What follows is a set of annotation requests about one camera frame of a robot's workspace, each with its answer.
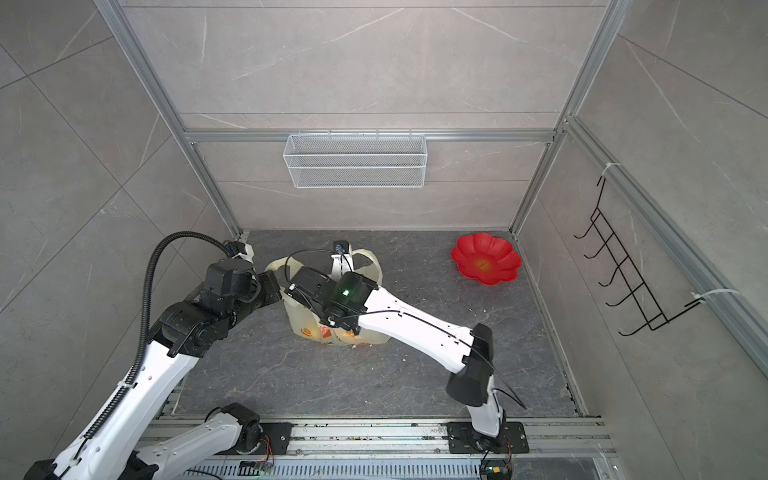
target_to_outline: floor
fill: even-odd
[[[575,415],[524,269],[516,281],[498,286],[464,278],[450,258],[462,234],[258,230],[248,241],[257,252],[257,269],[295,250],[330,248],[334,240],[372,250],[383,285],[397,297],[448,322],[493,329],[495,365],[528,407],[524,411],[502,397],[509,416]],[[329,271],[324,253],[300,259]],[[241,402],[264,415],[466,416],[465,407],[445,394],[448,377],[433,359],[394,339],[351,348],[299,338],[278,303],[256,311],[214,344],[187,377],[175,413]]]

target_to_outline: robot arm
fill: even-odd
[[[227,258],[207,271],[200,297],[169,306],[149,331],[143,366],[129,389],[92,436],[91,424],[56,459],[36,462],[25,480],[160,480],[218,452],[250,453],[259,446],[259,416],[234,403],[213,418],[171,440],[134,450],[138,439],[170,392],[217,340],[237,324],[237,305],[254,308],[280,300],[272,272],[253,272],[253,249],[240,244],[240,258]],[[360,328],[390,335],[431,356],[449,372],[448,394],[467,405],[479,451],[501,438],[504,411],[494,392],[491,330],[444,322],[404,303],[352,270],[351,255],[334,257],[338,282],[303,267],[286,294],[319,314],[321,323],[358,333]]]
[[[199,298],[169,306],[149,330],[143,366],[134,382],[120,382],[91,424],[56,459],[36,462],[25,480],[174,478],[218,452],[253,451],[262,437],[259,416],[237,403],[168,442],[134,448],[173,388],[214,342],[227,338],[237,324],[237,308],[278,301],[280,288],[272,272],[255,274],[252,263],[243,258],[211,264]],[[125,388],[127,394],[101,427],[86,435]]]
[[[443,365],[450,372],[446,391],[467,405],[480,439],[486,445],[498,439],[504,410],[494,391],[491,329],[481,323],[469,329],[444,322],[352,271],[336,282],[303,267],[291,281],[286,294],[312,309],[323,325],[385,333]]]

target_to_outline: black wire rack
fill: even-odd
[[[640,309],[640,313],[643,315],[644,322],[643,322],[642,325],[640,325],[638,328],[636,328],[635,330],[633,330],[630,333],[624,333],[624,332],[620,331],[619,334],[622,335],[622,336],[634,335],[635,333],[641,331],[645,327],[648,327],[651,330],[660,329],[662,326],[667,325],[669,322],[671,322],[672,320],[676,319],[677,317],[683,315],[685,312],[693,309],[696,305],[699,305],[700,303],[703,303],[703,299],[697,298],[697,299],[695,299],[695,300],[693,300],[693,301],[691,301],[689,303],[686,303],[683,306],[683,310],[681,312],[679,312],[677,315],[668,316],[664,312],[664,310],[661,308],[661,305],[659,305],[658,301],[656,300],[656,296],[654,295],[653,290],[650,289],[650,286],[648,285],[648,283],[643,278],[643,274],[639,271],[639,269],[637,268],[637,265],[635,265],[635,262],[634,262],[634,260],[632,260],[632,257],[630,257],[629,252],[627,252],[627,249],[624,248],[624,243],[621,242],[621,239],[616,234],[616,231],[614,230],[614,228],[611,226],[611,222],[608,221],[608,219],[605,217],[605,215],[603,215],[602,210],[600,210],[600,200],[603,197],[603,190],[605,189],[605,177],[600,177],[600,180],[598,180],[597,187],[600,187],[600,194],[598,195],[598,201],[597,201],[597,204],[594,206],[594,210],[592,211],[592,215],[590,215],[590,217],[589,217],[589,219],[591,221],[590,224],[589,224],[589,228],[587,228],[587,231],[584,232],[583,235],[580,235],[580,236],[579,235],[574,235],[574,237],[576,237],[578,239],[582,239],[582,238],[587,236],[587,234],[590,232],[590,230],[594,229],[594,231],[597,232],[598,235],[600,236],[600,239],[602,240],[603,243],[600,246],[600,248],[598,249],[598,251],[595,252],[594,255],[591,255],[591,256],[584,255],[584,258],[588,258],[588,259],[595,258],[597,255],[600,254],[600,252],[603,251],[603,249],[605,249],[611,255],[611,259],[614,261],[614,265],[615,265],[614,272],[611,274],[611,279],[608,280],[608,283],[602,283],[602,282],[598,282],[598,283],[600,284],[600,286],[608,287],[608,286],[610,286],[614,282],[614,280],[616,279],[616,274],[618,273],[621,276],[621,279],[624,281],[624,285],[629,290],[629,293],[624,298],[619,300],[618,302],[616,302],[616,303],[608,303],[608,302],[606,302],[605,304],[608,305],[608,306],[619,306],[624,301],[626,301],[627,299],[631,298],[632,300],[634,300],[635,304],[637,305],[637,308]],[[596,224],[598,219],[601,219],[601,218],[603,219],[603,221],[607,225],[608,230],[610,231],[610,233],[607,236],[605,236],[603,234],[603,232],[600,231],[600,229],[598,228],[598,226]],[[619,244],[620,248],[618,249],[618,251],[612,250],[611,246],[608,245],[608,242],[611,241],[611,239],[616,239],[617,243]],[[622,270],[622,266],[624,266],[624,268],[634,269],[635,273],[637,274],[637,278],[640,279],[639,284],[637,284],[636,286],[632,286],[630,284],[630,281],[627,279],[627,275]],[[656,305],[656,308],[658,308],[658,311],[659,311],[659,313],[657,313],[655,316],[652,316],[650,319],[648,318],[649,316],[646,313],[646,311],[644,310],[643,305],[641,304],[640,300],[638,300],[637,296],[636,296],[637,293],[641,292],[641,291],[645,291],[645,292],[648,293],[648,295],[654,301],[654,304]],[[653,322],[655,320],[658,320],[656,326],[651,324],[651,322]]]

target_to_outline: black cable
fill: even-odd
[[[490,450],[485,451],[485,455],[482,456],[482,460],[480,460],[480,469],[478,470],[478,478],[482,480],[482,463],[485,461],[485,457],[488,456],[488,453],[490,453]]]
[[[290,283],[291,283],[291,282],[290,282],[290,278],[288,278],[288,261],[290,260],[290,257],[293,257],[294,255],[296,255],[296,254],[298,254],[298,253],[304,253],[304,252],[324,252],[324,253],[336,253],[336,252],[333,252],[333,251],[331,251],[331,250],[325,250],[325,249],[323,249],[323,248],[305,248],[305,249],[303,249],[303,250],[297,250],[297,251],[295,251],[295,252],[291,253],[291,254],[290,254],[288,257],[286,257],[286,262],[285,262],[285,264],[283,264],[283,267],[285,268],[285,270],[283,271],[283,273],[285,273],[285,276],[286,276],[286,281],[288,282],[288,284],[290,284]],[[327,276],[325,273],[323,273],[323,272],[321,272],[321,271],[319,271],[319,270],[313,269],[311,266],[308,266],[307,268],[309,268],[310,270],[312,270],[312,271],[315,271],[315,272],[317,272],[317,273],[320,273],[321,275],[323,275],[323,276],[324,276],[324,277],[326,277],[326,278],[328,277],[328,276]]]
[[[355,315],[347,315],[347,316],[342,316],[342,317],[340,317],[340,318],[338,318],[338,319],[339,319],[339,320],[343,320],[343,319],[347,319],[347,318],[354,318],[354,317],[356,317],[356,316],[361,316],[361,315],[371,315],[371,314],[373,314],[373,313],[398,313],[398,314],[400,314],[400,315],[407,315],[407,316],[410,316],[411,318],[417,319],[419,322],[423,322],[423,323],[426,323],[427,325],[431,326],[431,327],[432,327],[432,328],[434,328],[434,329],[437,329],[437,330],[439,330],[439,331],[443,332],[445,335],[447,335],[447,336],[449,336],[449,337],[453,338],[454,340],[456,340],[456,341],[458,341],[458,342],[461,342],[461,343],[463,343],[464,345],[466,345],[467,347],[469,347],[469,349],[470,349],[470,350],[472,350],[473,352],[477,353],[477,354],[480,356],[480,358],[481,358],[481,359],[482,359],[482,360],[483,360],[485,363],[488,363],[488,365],[489,365],[489,366],[490,366],[490,367],[493,369],[493,371],[494,371],[494,372],[495,372],[495,373],[498,375],[499,379],[500,379],[500,380],[501,380],[501,381],[504,383],[504,385],[505,385],[505,386],[506,386],[506,387],[509,389],[509,391],[510,391],[510,392],[512,392],[512,394],[514,395],[514,396],[510,395],[510,396],[509,396],[509,398],[513,399],[513,400],[515,401],[515,403],[517,403],[517,404],[520,406],[520,408],[522,408],[523,410],[528,410],[528,407],[526,407],[526,406],[525,406],[525,404],[522,402],[522,400],[520,400],[520,397],[518,396],[518,394],[517,394],[517,393],[515,393],[515,389],[513,389],[513,388],[512,388],[512,387],[509,385],[509,383],[507,383],[507,381],[506,381],[506,380],[504,379],[504,377],[502,376],[502,373],[501,373],[501,372],[499,372],[499,371],[498,371],[498,369],[496,369],[496,367],[493,365],[493,362],[491,362],[491,360],[489,360],[489,359],[485,358],[485,355],[483,355],[483,354],[482,354],[482,353],[481,353],[479,350],[477,350],[477,349],[476,349],[474,346],[472,346],[472,345],[468,344],[467,342],[465,342],[464,340],[462,340],[462,339],[458,338],[458,337],[457,337],[456,335],[454,335],[453,333],[450,333],[450,332],[448,332],[448,331],[446,331],[446,330],[443,330],[442,328],[440,328],[440,327],[439,327],[439,326],[437,326],[437,325],[432,325],[430,322],[427,322],[427,321],[426,321],[426,320],[424,320],[424,319],[418,318],[416,315],[413,315],[413,314],[411,314],[411,313],[408,313],[408,312],[402,312],[402,311],[400,311],[400,310],[377,310],[377,311],[375,311],[375,312],[361,312],[361,313],[356,313]]]
[[[506,395],[507,397],[509,397],[510,399],[513,399],[515,402],[517,402],[517,400],[515,399],[515,397],[513,397],[512,395],[510,395],[510,394],[509,394],[509,393],[508,393],[506,390],[502,390],[502,389],[493,389],[493,391],[494,391],[494,392],[501,392],[501,393],[503,393],[504,395]]]
[[[210,412],[208,412],[208,415],[205,416],[205,420],[203,420],[203,423],[207,422],[211,415],[213,415],[214,412],[217,410],[222,410],[221,407],[213,407]]]
[[[78,450],[77,450],[77,451],[74,453],[74,456],[73,456],[72,458],[77,458],[77,457],[78,457],[78,455],[80,455],[80,452],[82,452],[82,451],[83,451],[83,448],[85,447],[85,443],[86,443],[87,441],[88,441],[88,439],[84,439],[84,440],[83,440],[83,442],[80,444],[80,447],[79,447],[79,448],[78,448]],[[64,469],[64,471],[61,473],[61,475],[59,475],[58,477],[59,477],[59,478],[64,478],[64,475],[67,475],[67,472],[69,472],[69,469],[70,469],[70,468],[71,468],[71,466],[67,466],[67,468],[65,468],[65,469]]]
[[[83,437],[85,440],[92,439],[109,417],[114,413],[115,409],[120,405],[128,392],[133,388],[133,384],[136,383],[136,377],[138,377],[141,371],[142,364],[144,363],[144,357],[147,354],[147,337],[149,336],[149,320],[150,320],[150,306],[152,302],[152,286],[154,280],[154,271],[157,268],[157,262],[160,259],[160,255],[165,250],[165,247],[170,245],[174,240],[180,238],[197,238],[199,240],[205,240],[211,243],[219,250],[223,251],[227,257],[232,257],[233,253],[227,249],[220,241],[215,238],[211,238],[208,235],[203,235],[198,232],[182,231],[172,233],[168,235],[154,248],[152,255],[150,256],[149,263],[147,264],[147,272],[144,274],[144,290],[141,295],[141,322],[139,328],[139,345],[136,351],[136,358],[134,359],[131,369],[128,370],[128,374],[125,376],[124,384],[117,392],[112,396],[107,406],[101,411],[101,414],[94,420]]]
[[[188,468],[187,472],[193,472],[193,473],[202,473],[203,475],[210,475],[214,478],[218,478],[219,480],[224,480],[219,475],[214,475],[213,473],[203,472],[202,470],[193,470],[192,468]]]
[[[346,265],[349,267],[349,271],[350,271],[350,272],[354,271],[354,270],[352,269],[352,265],[349,263],[349,259],[347,259],[347,258],[346,258],[346,250],[344,250],[344,247],[342,247],[341,245],[339,245],[339,250],[341,250],[341,254],[340,254],[340,255],[341,255],[341,257],[344,259],[344,261],[346,262]]]

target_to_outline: white wire basket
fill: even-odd
[[[292,134],[283,158],[296,188],[423,187],[422,134]]]

